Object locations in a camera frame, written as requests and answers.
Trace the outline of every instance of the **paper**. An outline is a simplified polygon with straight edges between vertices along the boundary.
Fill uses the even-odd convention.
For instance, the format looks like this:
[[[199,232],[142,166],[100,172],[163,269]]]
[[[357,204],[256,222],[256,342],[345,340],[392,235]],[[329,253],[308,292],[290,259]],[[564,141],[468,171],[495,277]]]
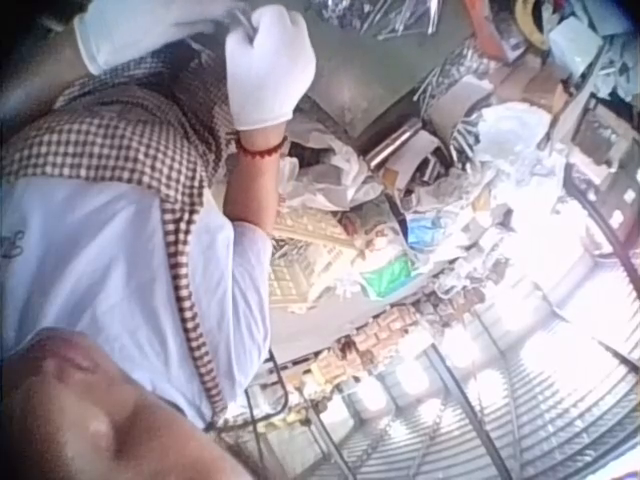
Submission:
[[[382,182],[398,203],[418,166],[438,147],[442,144],[436,137],[420,130],[389,158],[382,170]]]
[[[427,112],[438,136],[444,142],[449,142],[454,129],[464,118],[469,108],[491,93],[493,93],[491,82],[479,80],[473,75],[462,78]]]

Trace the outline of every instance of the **brown checkered fabric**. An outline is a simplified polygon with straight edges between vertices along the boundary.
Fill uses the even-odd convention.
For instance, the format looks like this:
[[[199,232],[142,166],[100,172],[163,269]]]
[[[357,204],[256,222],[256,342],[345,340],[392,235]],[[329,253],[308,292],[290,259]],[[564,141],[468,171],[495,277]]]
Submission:
[[[189,238],[233,142],[221,53],[176,44],[69,88],[3,148],[3,179],[45,175],[123,182],[160,198],[187,344],[219,420],[226,410],[188,276]]]

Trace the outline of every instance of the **white glove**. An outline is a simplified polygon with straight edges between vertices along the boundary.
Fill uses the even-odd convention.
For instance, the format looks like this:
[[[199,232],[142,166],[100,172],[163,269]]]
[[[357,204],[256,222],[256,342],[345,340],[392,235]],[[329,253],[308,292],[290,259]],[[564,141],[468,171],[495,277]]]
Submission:
[[[184,37],[213,30],[234,0],[93,0],[73,25],[97,75]]]
[[[251,16],[253,43],[244,29],[226,42],[227,89],[238,130],[276,125],[293,116],[316,73],[316,55],[302,15],[267,5]]]

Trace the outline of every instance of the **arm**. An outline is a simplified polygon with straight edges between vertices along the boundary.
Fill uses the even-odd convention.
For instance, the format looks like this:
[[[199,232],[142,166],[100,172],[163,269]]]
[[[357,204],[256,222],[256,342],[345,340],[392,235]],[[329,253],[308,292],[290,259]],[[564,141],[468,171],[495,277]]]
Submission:
[[[240,141],[252,151],[267,150],[284,137],[284,124],[240,132]],[[278,211],[280,152],[267,158],[238,154],[224,199],[224,214],[271,234]]]
[[[42,45],[31,62],[8,69],[0,92],[0,123],[7,139],[46,114],[74,81],[89,74],[73,28]]]
[[[252,152],[281,143],[286,121],[315,75],[316,58],[299,13],[279,5],[256,10],[253,40],[242,30],[227,37],[229,106],[243,147]],[[273,231],[278,210],[279,152],[268,158],[238,154],[224,200],[232,221]]]

